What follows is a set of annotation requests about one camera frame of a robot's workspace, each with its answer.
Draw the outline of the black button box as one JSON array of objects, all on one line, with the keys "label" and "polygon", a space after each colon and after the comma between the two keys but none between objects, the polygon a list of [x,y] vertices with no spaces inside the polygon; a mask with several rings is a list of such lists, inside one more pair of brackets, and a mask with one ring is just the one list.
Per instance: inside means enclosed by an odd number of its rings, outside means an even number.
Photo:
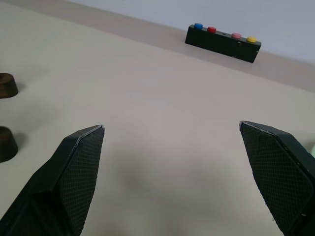
[{"label": "black button box", "polygon": [[244,37],[234,39],[231,37],[232,34],[218,30],[211,33],[207,31],[208,27],[195,29],[193,25],[188,28],[186,44],[250,63],[255,61],[261,47],[261,42],[258,40],[255,43],[250,43]]}]

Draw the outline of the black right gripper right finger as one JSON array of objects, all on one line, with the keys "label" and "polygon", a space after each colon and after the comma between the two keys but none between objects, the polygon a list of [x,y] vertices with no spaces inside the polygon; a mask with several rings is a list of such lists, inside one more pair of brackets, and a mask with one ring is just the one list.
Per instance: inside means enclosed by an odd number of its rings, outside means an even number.
[{"label": "black right gripper right finger", "polygon": [[294,136],[239,124],[255,183],[284,236],[315,236],[315,157]]}]

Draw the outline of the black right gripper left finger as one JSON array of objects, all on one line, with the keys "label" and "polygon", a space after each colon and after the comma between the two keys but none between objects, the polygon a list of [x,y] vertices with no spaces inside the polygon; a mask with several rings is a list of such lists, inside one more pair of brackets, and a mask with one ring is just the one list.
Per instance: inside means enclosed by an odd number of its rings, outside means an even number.
[{"label": "black right gripper left finger", "polygon": [[65,137],[0,220],[0,236],[80,236],[92,202],[105,127]]}]

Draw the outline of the dark wooden dish rack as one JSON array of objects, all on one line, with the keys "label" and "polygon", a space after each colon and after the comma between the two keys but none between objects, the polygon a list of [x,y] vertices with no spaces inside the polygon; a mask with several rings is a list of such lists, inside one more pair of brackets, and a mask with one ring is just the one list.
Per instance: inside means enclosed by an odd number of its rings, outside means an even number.
[{"label": "dark wooden dish rack", "polygon": [[[15,79],[11,74],[0,73],[0,99],[11,98],[18,94]],[[12,159],[18,152],[18,145],[12,131],[0,126],[0,163]]]}]

